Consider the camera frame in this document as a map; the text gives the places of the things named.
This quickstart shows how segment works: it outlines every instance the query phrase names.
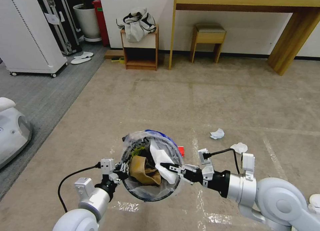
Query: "gray carpet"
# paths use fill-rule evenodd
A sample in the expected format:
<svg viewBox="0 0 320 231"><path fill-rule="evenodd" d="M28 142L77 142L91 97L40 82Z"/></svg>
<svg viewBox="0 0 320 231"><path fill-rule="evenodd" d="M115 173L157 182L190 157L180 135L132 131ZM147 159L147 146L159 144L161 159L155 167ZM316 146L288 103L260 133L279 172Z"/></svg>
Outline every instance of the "gray carpet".
<svg viewBox="0 0 320 231"><path fill-rule="evenodd" d="M0 170L0 200L104 61L107 48L83 43L92 60L63 67L56 78L39 74L10 76L0 64L0 96L14 100L33 125L33 137L22 152Z"/></svg>

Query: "red cylinder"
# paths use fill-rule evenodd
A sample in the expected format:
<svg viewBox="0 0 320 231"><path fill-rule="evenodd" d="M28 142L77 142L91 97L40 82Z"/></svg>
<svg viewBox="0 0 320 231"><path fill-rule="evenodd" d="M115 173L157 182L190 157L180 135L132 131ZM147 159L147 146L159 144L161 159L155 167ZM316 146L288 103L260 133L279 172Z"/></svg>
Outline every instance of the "red cylinder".
<svg viewBox="0 0 320 231"><path fill-rule="evenodd" d="M96 11L96 16L97 16L100 34L101 34L101 38L102 38L102 44L103 44L103 46L108 46L108 45L110 45L110 42L109 42L109 37L108 37L106 21L104 19L104 15L103 15L103 11L102 11L101 0L95 0L92 3L94 5L94 9Z"/></svg>

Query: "stool cushion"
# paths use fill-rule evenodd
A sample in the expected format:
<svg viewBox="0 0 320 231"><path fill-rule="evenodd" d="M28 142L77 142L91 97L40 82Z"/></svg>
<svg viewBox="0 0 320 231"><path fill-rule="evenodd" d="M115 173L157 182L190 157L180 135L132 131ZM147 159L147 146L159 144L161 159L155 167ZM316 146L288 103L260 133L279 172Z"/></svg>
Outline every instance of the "stool cushion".
<svg viewBox="0 0 320 231"><path fill-rule="evenodd" d="M218 23L198 23L196 28L199 32L204 33L225 33L226 30L223 29Z"/></svg>

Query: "gray bag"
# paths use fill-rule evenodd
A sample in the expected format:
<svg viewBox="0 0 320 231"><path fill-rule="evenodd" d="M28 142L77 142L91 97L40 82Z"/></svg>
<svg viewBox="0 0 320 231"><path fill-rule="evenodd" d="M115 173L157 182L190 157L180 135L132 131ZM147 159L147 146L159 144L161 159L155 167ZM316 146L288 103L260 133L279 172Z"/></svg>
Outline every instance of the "gray bag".
<svg viewBox="0 0 320 231"><path fill-rule="evenodd" d="M153 16L147 8L134 8L123 18L124 25L117 25L125 29L128 42L139 42L145 35L156 31Z"/></svg>

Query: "white pot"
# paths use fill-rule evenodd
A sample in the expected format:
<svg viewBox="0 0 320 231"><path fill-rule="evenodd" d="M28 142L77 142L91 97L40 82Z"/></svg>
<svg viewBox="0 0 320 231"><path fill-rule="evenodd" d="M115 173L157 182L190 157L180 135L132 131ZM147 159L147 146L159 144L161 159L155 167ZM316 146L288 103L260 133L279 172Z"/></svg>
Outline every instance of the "white pot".
<svg viewBox="0 0 320 231"><path fill-rule="evenodd" d="M95 41L101 40L100 30L98 25L98 20L96 13L93 9L80 9L83 7L83 4L78 4L73 7L80 28L84 34L85 40L95 39Z"/></svg>

